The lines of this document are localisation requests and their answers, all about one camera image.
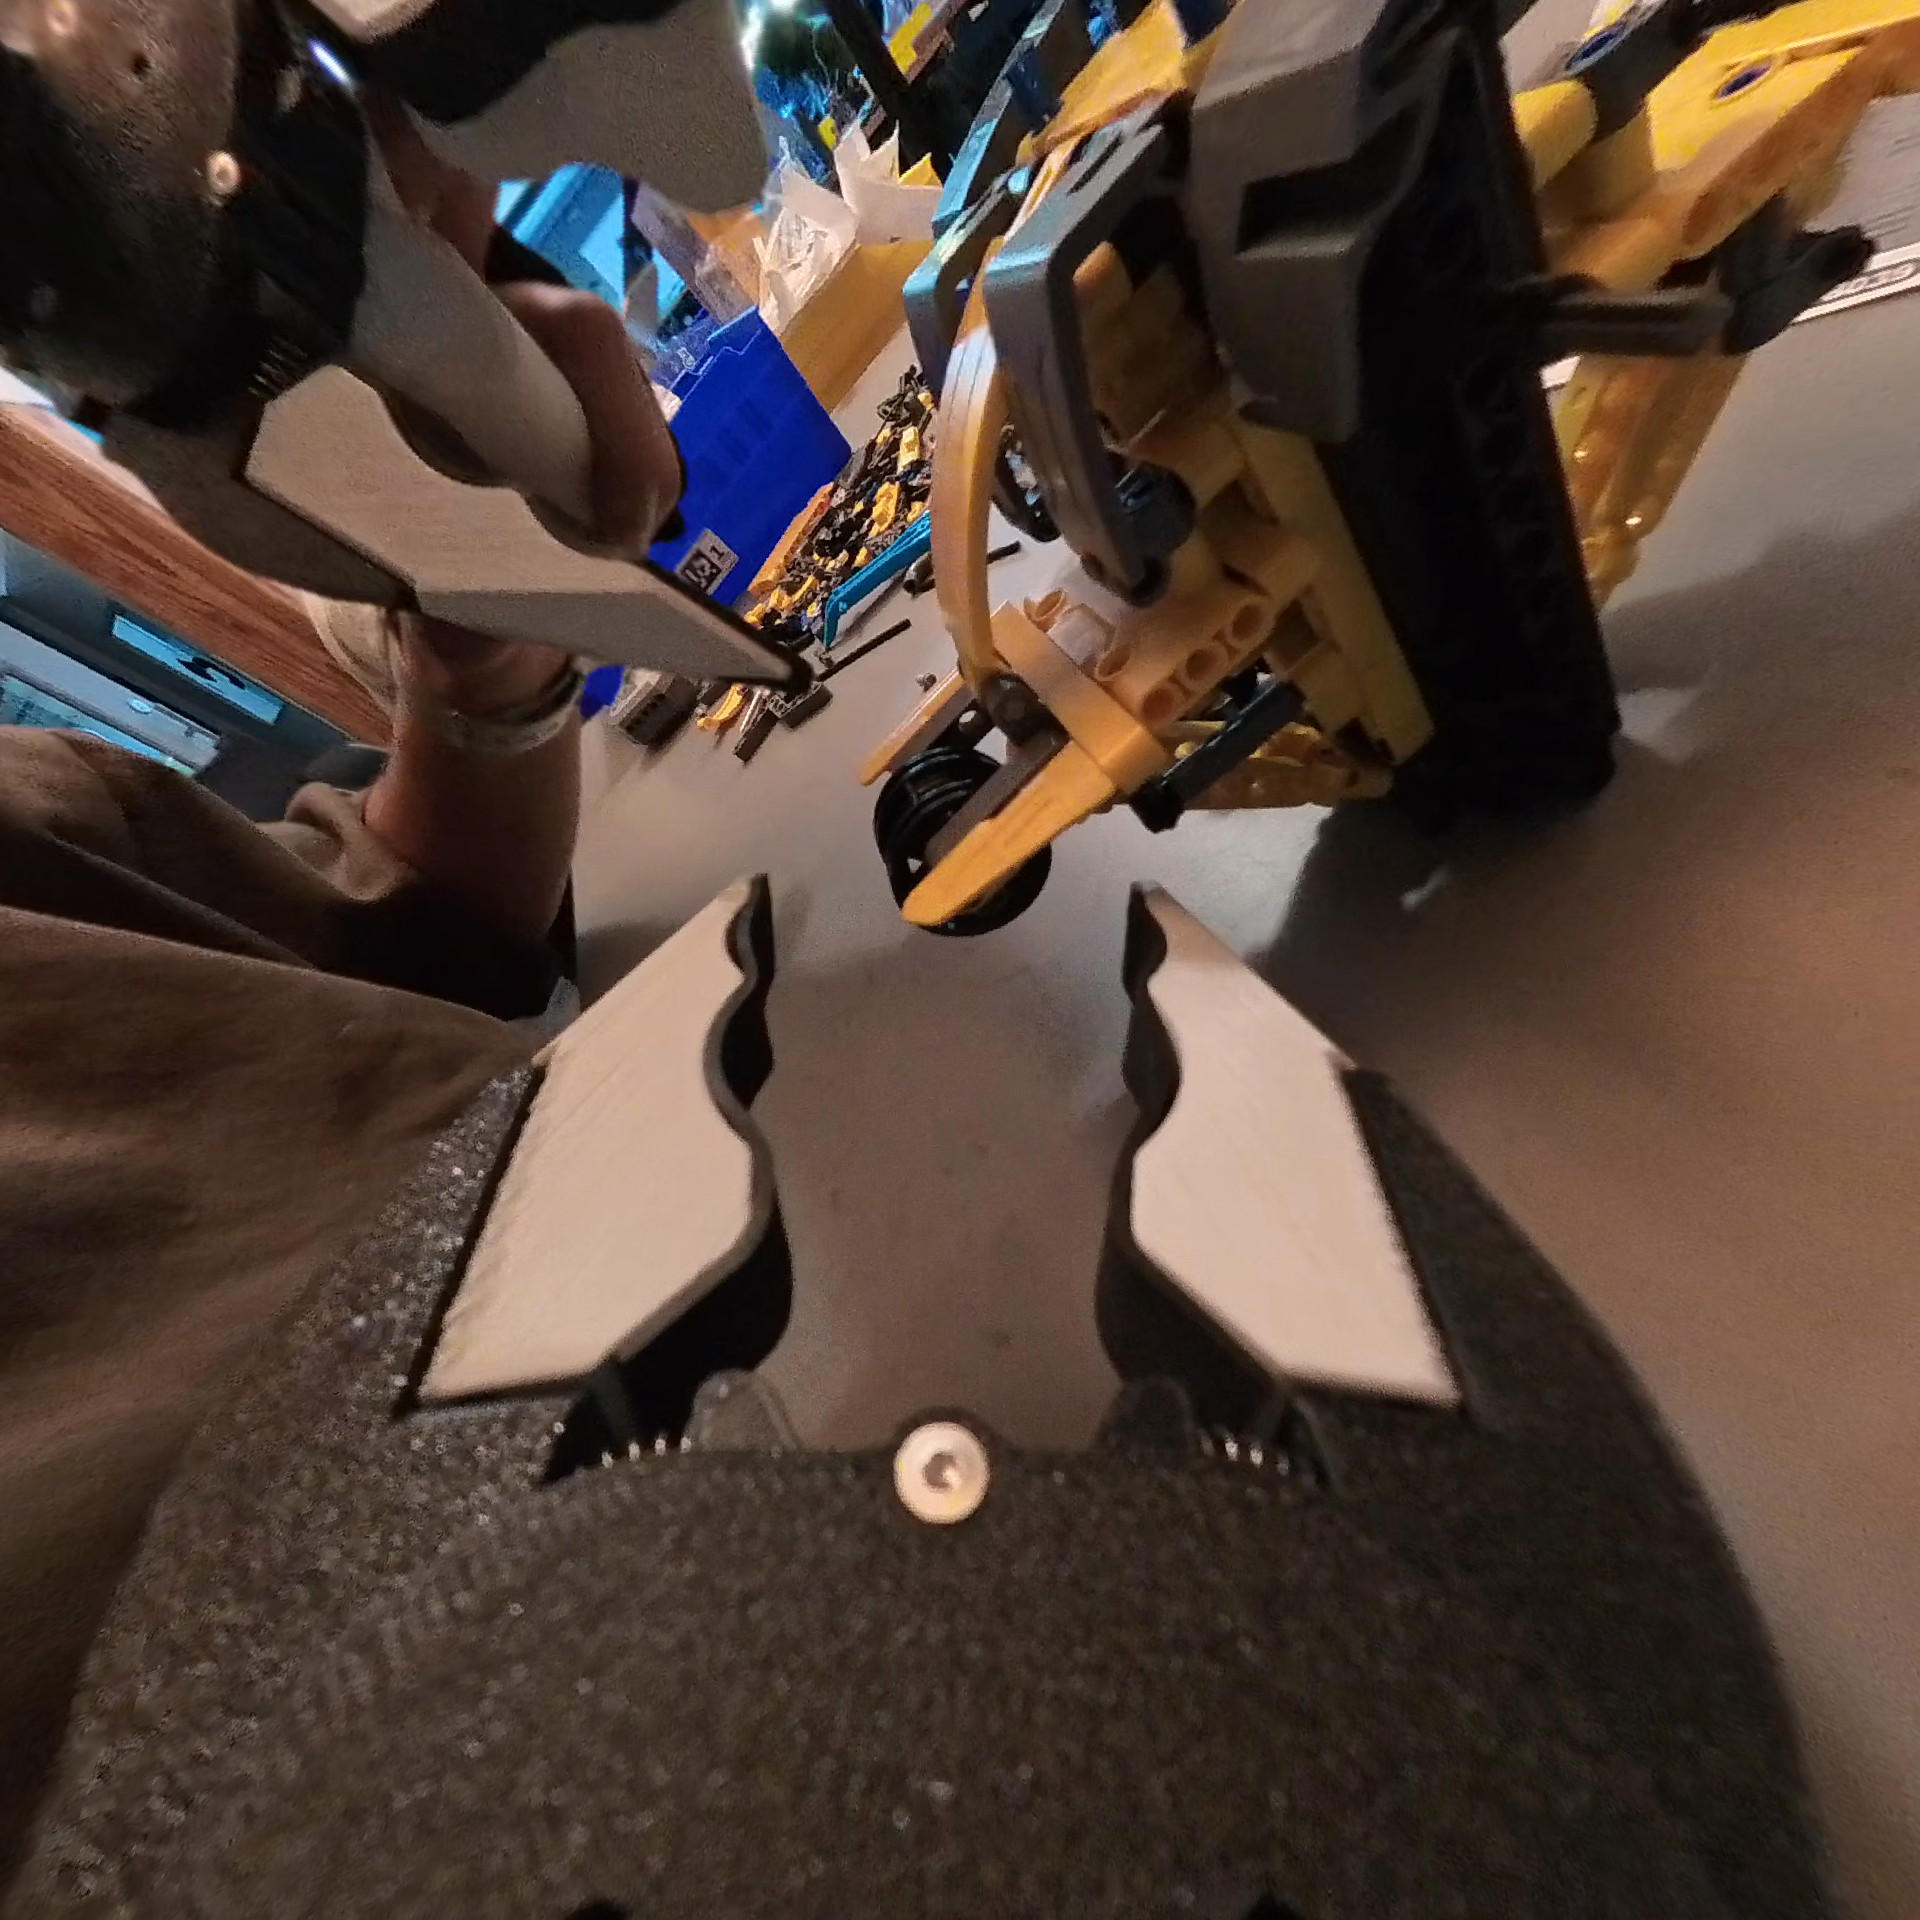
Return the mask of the silver wristband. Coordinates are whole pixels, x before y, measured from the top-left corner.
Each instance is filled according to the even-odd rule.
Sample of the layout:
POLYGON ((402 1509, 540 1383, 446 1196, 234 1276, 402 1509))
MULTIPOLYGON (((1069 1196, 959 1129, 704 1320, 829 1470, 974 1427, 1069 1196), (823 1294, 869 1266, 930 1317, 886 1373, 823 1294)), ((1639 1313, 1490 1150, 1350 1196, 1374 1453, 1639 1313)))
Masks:
POLYGON ((520 759, 580 721, 582 686, 582 661, 569 657, 527 700, 486 716, 436 707, 427 724, 457 754, 520 759))

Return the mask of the clear plastic bags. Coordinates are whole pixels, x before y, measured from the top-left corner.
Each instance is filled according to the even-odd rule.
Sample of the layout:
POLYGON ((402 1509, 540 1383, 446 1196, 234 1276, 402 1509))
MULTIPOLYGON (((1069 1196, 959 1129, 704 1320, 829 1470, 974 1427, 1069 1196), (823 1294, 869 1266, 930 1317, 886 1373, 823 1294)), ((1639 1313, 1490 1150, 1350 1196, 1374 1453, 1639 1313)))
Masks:
POLYGON ((927 157, 902 167, 899 131, 870 144, 862 124, 836 137, 829 183, 783 161, 767 177, 754 240, 762 323, 786 336, 860 250, 930 243, 939 196, 927 157))

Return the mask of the wooden board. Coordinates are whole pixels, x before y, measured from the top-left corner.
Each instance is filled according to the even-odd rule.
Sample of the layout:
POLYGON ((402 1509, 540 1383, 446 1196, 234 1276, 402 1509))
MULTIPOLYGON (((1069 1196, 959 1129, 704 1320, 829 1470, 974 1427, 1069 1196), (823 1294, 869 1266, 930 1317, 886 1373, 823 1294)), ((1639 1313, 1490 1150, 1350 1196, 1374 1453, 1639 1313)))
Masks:
POLYGON ((384 744, 389 719, 286 589, 179 533, 139 480, 44 406, 3 404, 3 533, 347 740, 384 744))

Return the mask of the yellow box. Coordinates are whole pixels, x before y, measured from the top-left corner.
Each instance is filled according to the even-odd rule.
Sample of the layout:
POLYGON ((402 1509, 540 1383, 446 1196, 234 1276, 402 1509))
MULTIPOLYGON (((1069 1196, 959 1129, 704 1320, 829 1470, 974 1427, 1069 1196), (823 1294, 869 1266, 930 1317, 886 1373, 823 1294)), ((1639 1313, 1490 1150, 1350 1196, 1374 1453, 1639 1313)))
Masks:
POLYGON ((902 287, 930 250, 927 239, 850 243, 796 314, 779 326, 779 350, 829 416, 850 399, 906 326, 902 287))

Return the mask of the yellow plastic panel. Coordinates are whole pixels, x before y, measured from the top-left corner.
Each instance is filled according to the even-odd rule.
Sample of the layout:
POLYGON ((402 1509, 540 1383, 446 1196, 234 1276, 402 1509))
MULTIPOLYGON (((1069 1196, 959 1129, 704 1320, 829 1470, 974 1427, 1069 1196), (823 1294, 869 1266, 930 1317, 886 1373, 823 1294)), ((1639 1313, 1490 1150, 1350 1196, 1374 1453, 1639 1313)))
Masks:
POLYGON ((1914 93, 1914 4, 1613 4, 1513 93, 1593 607, 1633 571, 1747 357, 1870 267, 1859 226, 1810 220, 1866 111, 1914 93))

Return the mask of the person's left forearm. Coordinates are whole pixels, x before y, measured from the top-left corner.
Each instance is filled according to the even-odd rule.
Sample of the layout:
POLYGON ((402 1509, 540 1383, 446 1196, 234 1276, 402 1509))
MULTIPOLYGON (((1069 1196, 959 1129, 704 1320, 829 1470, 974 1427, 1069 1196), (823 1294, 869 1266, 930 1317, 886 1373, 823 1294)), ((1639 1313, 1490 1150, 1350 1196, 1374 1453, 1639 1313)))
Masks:
POLYGON ((540 946, 570 886, 582 821, 582 721, 560 711, 530 746, 483 751, 432 710, 402 707, 362 807, 367 831, 423 884, 540 946))

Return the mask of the yellow toy building-block vehicle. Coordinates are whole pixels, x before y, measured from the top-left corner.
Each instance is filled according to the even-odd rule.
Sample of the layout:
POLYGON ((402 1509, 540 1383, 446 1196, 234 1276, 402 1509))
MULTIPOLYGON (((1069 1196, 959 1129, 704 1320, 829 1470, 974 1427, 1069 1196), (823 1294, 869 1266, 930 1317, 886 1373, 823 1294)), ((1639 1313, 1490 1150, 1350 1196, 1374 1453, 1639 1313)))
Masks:
POLYGON ((1500 41, 1526 4, 1043 4, 906 314, 954 673, 876 750, 902 920, 1109 809, 1553 814, 1620 711, 1500 41))

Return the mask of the pile of toy building parts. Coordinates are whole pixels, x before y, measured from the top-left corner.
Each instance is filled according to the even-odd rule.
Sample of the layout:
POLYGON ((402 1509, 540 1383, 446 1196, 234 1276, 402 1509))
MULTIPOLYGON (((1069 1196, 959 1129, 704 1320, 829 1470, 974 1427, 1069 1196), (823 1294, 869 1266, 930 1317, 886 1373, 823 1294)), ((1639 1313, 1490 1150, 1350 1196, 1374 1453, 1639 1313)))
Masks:
POLYGON ((907 367, 879 404, 876 430, 850 446, 836 483, 812 500, 757 571, 746 607, 736 609, 746 626, 793 651, 829 656, 830 597, 879 566, 879 577, 860 593, 860 604, 874 601, 924 549, 930 453, 930 393, 907 367))

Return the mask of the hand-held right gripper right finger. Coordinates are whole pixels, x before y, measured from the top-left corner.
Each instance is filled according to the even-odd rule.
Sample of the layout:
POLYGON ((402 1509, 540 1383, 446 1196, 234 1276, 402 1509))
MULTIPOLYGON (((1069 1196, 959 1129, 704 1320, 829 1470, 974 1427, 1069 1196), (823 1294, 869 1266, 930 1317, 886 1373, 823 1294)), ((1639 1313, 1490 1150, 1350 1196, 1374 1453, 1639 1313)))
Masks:
POLYGON ((1294 1393, 1456 1416, 1349 1054, 1162 886, 1126 903, 1119 980, 1134 1121, 1096 1269, 1117 1379, 1244 1437, 1294 1393))

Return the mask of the person's left hand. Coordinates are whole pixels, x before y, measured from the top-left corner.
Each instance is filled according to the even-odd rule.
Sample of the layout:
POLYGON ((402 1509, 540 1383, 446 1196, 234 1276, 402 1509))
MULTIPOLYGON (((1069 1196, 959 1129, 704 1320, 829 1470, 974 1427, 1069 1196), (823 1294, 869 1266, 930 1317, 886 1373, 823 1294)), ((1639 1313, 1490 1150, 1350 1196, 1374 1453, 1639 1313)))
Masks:
MULTIPOLYGON (((436 157, 396 101, 372 93, 366 117, 406 214, 483 277, 494 189, 436 157)), ((587 430, 587 513, 552 516, 556 537, 607 561, 643 561, 679 503, 683 464, 624 326, 607 304, 569 287, 486 283, 563 376, 587 430)), ((412 707, 512 719, 556 681, 552 649, 477 637, 432 619, 396 620, 396 690, 412 707)))

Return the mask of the blue plastic bin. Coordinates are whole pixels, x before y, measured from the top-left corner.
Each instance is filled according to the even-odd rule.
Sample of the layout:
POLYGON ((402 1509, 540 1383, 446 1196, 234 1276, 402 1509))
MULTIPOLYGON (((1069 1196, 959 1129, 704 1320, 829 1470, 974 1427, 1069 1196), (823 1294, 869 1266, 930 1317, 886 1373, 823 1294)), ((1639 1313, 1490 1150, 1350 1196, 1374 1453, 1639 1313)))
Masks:
POLYGON ((670 399, 683 530, 660 536, 650 557, 736 611, 792 523, 836 483, 850 446, 760 311, 714 329, 670 399))

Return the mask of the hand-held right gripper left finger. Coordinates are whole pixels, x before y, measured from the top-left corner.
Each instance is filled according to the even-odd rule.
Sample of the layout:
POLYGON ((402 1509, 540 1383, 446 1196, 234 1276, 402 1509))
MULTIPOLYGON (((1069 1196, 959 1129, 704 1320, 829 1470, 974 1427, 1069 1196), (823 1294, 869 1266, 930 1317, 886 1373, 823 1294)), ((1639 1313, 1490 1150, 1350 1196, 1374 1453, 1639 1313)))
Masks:
POLYGON ((420 1407, 560 1399, 587 1431, 692 1431, 770 1359, 793 1271, 754 1123, 774 1050, 764 879, 729 884, 536 1059, 420 1407))

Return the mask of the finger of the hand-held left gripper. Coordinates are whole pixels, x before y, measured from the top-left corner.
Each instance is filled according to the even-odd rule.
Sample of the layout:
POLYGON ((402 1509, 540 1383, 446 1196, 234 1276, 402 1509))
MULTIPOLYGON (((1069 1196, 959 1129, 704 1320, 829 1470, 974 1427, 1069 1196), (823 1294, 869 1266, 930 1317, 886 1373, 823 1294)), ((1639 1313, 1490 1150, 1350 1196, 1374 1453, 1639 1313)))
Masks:
POLYGON ((656 564, 587 554, 514 491, 423 464, 342 369, 263 411, 246 483, 390 577, 426 619, 694 683, 812 683, 803 656, 656 564))

